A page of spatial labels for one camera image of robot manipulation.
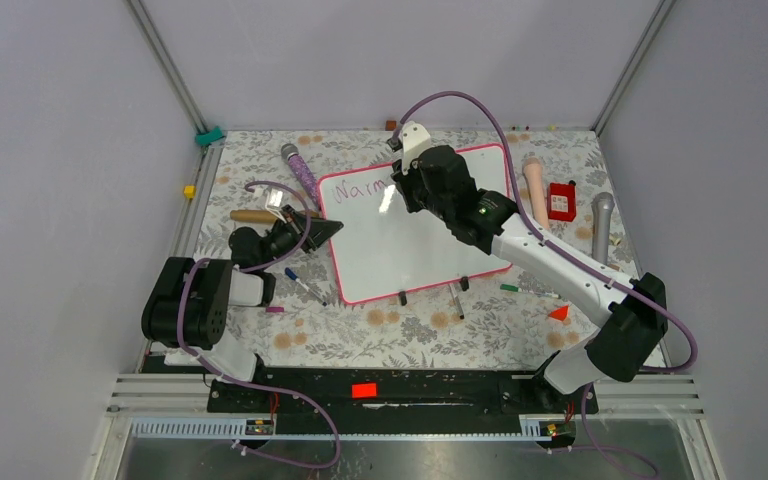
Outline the pink framed whiteboard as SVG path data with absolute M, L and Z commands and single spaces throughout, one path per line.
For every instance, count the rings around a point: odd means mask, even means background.
M 340 299 L 349 305 L 396 296 L 463 277 L 510 269 L 467 246 L 427 211 L 410 213 L 388 164 L 323 176 L 321 212 L 342 229 L 330 239 Z

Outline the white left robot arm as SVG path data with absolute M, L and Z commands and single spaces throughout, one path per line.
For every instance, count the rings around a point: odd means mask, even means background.
M 231 233 L 229 259 L 168 258 L 141 318 L 144 337 L 164 347 L 165 366 L 209 363 L 209 372 L 236 378 L 232 398 L 248 411 L 267 404 L 271 387 L 255 374 L 260 357 L 226 331 L 228 310 L 268 308 L 277 279 L 266 267 L 296 246 L 305 253 L 316 251 L 344 227 L 289 205 L 269 218 L 274 223 L 263 233 L 247 226 Z

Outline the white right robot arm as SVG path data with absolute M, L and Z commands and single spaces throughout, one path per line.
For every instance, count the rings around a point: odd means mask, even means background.
M 539 407 L 557 412 L 587 384 L 630 382 L 642 370 L 667 330 L 658 278 L 633 280 L 536 227 L 513 199 L 478 187 L 463 156 L 448 145 L 394 162 L 391 178 L 409 212 L 427 211 L 460 242 L 535 275 L 596 326 L 539 367 L 533 386 Z

